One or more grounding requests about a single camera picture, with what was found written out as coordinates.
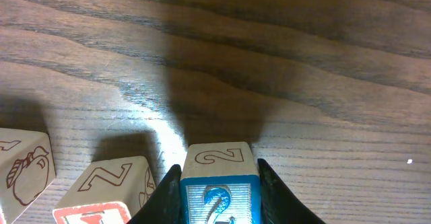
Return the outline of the blue 2 block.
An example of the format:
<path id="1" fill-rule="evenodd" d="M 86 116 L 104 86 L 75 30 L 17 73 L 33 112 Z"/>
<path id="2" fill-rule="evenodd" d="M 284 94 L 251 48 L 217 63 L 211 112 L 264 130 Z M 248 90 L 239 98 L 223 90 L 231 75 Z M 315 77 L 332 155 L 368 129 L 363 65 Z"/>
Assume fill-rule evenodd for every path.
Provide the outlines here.
<path id="1" fill-rule="evenodd" d="M 185 224 L 261 222 L 260 178 L 246 142 L 190 145 L 180 193 Z"/>

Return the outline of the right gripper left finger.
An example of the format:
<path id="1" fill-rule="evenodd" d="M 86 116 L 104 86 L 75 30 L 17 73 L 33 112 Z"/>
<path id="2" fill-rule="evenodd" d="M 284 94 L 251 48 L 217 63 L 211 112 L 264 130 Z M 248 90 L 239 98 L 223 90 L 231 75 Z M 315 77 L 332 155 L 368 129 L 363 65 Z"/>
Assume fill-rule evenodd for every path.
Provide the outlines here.
<path id="1" fill-rule="evenodd" d="M 180 166 L 174 164 L 150 199 L 127 224 L 181 223 L 180 175 Z"/>

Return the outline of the red I block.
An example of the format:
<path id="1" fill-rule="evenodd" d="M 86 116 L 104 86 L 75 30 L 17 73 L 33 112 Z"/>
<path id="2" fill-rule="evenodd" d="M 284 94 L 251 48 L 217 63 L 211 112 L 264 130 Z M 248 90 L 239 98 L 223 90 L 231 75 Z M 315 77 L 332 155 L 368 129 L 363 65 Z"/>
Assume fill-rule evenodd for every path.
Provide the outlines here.
<path id="1" fill-rule="evenodd" d="M 156 184 L 144 156 L 95 161 L 53 209 L 57 223 L 127 223 Z"/>

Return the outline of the red A block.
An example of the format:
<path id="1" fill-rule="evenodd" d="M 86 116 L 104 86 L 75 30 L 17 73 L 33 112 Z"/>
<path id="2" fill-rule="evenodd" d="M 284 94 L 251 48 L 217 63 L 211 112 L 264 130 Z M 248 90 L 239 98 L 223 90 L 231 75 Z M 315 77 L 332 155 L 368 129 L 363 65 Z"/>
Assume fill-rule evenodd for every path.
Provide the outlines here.
<path id="1" fill-rule="evenodd" d="M 46 133 L 1 129 L 1 222 L 13 223 L 56 177 Z"/>

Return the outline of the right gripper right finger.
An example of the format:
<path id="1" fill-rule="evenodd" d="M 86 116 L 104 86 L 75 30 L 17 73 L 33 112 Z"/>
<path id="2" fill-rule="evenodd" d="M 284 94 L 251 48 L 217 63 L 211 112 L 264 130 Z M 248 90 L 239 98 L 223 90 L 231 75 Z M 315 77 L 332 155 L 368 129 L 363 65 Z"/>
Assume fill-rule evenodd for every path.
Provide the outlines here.
<path id="1" fill-rule="evenodd" d="M 325 224 L 294 195 L 264 159 L 259 158 L 257 163 L 263 224 Z"/>

